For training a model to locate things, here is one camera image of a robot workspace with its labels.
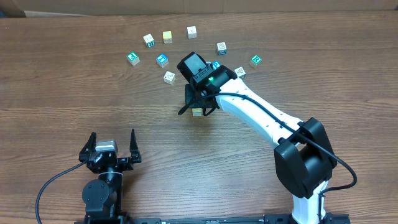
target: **wood grain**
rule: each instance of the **wood grain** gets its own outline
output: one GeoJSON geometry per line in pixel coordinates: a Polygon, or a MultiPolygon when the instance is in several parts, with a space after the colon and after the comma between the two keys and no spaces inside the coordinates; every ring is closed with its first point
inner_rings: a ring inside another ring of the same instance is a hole
{"type": "MultiPolygon", "coordinates": [[[[178,116],[186,81],[176,69],[191,51],[230,69],[292,116],[319,119],[358,174],[357,186],[327,194],[326,209],[352,223],[398,219],[398,13],[311,12],[0,20],[0,223],[35,223],[46,180],[78,163],[92,131],[127,155],[136,129],[142,164],[125,173],[133,217],[199,218],[289,213],[291,194],[271,148],[222,111],[178,116]],[[197,39],[187,39],[195,25],[197,39]],[[171,30],[173,44],[162,43],[171,30]],[[147,49],[151,33],[157,45],[147,49]],[[218,56],[216,43],[228,53],[218,56]],[[141,62],[131,66],[130,51],[141,62]],[[169,58],[161,69],[158,54],[169,58]],[[252,55],[263,61],[256,70],[252,55]],[[177,75],[164,83],[166,70],[177,75]]],[[[44,192],[45,223],[85,214],[82,167],[44,192]]],[[[338,166],[330,185],[351,181],[338,166]]]]}

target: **cube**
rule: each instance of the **cube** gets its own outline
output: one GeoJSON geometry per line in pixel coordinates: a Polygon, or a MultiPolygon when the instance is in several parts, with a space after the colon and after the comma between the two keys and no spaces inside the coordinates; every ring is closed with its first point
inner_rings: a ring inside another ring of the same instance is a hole
{"type": "Polygon", "coordinates": [[[213,62],[213,70],[216,70],[220,66],[221,64],[218,61],[213,62]]]}
{"type": "Polygon", "coordinates": [[[192,108],[192,116],[201,116],[201,108],[192,108]]]}
{"type": "Polygon", "coordinates": [[[131,52],[127,55],[127,60],[129,60],[133,66],[136,66],[139,62],[139,57],[135,52],[131,52]]]}
{"type": "Polygon", "coordinates": [[[151,34],[145,35],[144,41],[148,48],[153,47],[155,45],[155,40],[151,34]]]}
{"type": "Polygon", "coordinates": [[[171,31],[165,31],[163,32],[163,42],[165,44],[171,44],[173,42],[172,39],[172,32],[171,31]]]}
{"type": "Polygon", "coordinates": [[[246,76],[246,72],[244,72],[242,67],[235,69],[235,73],[238,76],[238,78],[241,78],[241,79],[243,79],[246,76]]]}
{"type": "Polygon", "coordinates": [[[217,53],[218,55],[224,55],[226,54],[226,45],[225,42],[218,43],[217,44],[217,53]]]}
{"type": "Polygon", "coordinates": [[[257,65],[260,64],[261,61],[262,59],[258,55],[255,55],[253,56],[253,58],[250,59],[250,65],[255,69],[257,68],[257,65]]]}
{"type": "Polygon", "coordinates": [[[160,67],[164,68],[166,65],[169,64],[169,59],[166,57],[166,55],[160,54],[159,56],[157,56],[156,62],[160,67]]]}
{"type": "Polygon", "coordinates": [[[167,71],[166,74],[163,77],[164,82],[173,85],[173,82],[175,80],[175,74],[172,72],[167,71]]]}
{"type": "Polygon", "coordinates": [[[197,37],[197,27],[187,27],[188,30],[188,39],[196,38],[197,37]]]}

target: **yellow cube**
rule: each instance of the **yellow cube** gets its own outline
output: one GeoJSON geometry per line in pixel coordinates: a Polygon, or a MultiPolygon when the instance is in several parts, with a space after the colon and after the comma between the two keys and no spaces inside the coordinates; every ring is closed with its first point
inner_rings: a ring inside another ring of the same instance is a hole
{"type": "Polygon", "coordinates": [[[173,42],[171,31],[163,32],[163,41],[165,44],[171,44],[173,42]]]}

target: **wooden table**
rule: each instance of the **wooden table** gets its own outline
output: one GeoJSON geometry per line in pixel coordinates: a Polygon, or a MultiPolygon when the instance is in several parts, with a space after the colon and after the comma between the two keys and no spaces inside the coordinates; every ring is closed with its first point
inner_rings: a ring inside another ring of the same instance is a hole
{"type": "MultiPolygon", "coordinates": [[[[231,69],[292,116],[319,119],[335,153],[358,174],[355,188],[327,193],[326,209],[352,223],[398,219],[398,13],[311,12],[0,19],[0,223],[36,223],[41,186],[78,164],[92,131],[128,156],[136,130],[142,164],[124,174],[133,217],[199,218],[290,213],[274,153],[222,111],[178,116],[184,84],[176,69],[195,51],[231,69]],[[197,39],[187,39],[196,26],[197,39]],[[171,30],[172,44],[162,43],[171,30]],[[147,49],[142,36],[156,46],[147,49]],[[216,43],[228,53],[217,56],[216,43]],[[126,55],[137,52],[133,67],[126,55]],[[160,53],[170,64],[160,68],[160,53]],[[263,61],[256,70],[249,59],[263,61]],[[174,85],[164,83],[166,71],[174,85]]],[[[49,185],[44,223],[82,220],[87,168],[49,185]]],[[[351,176],[338,166],[329,186],[351,176]]]]}

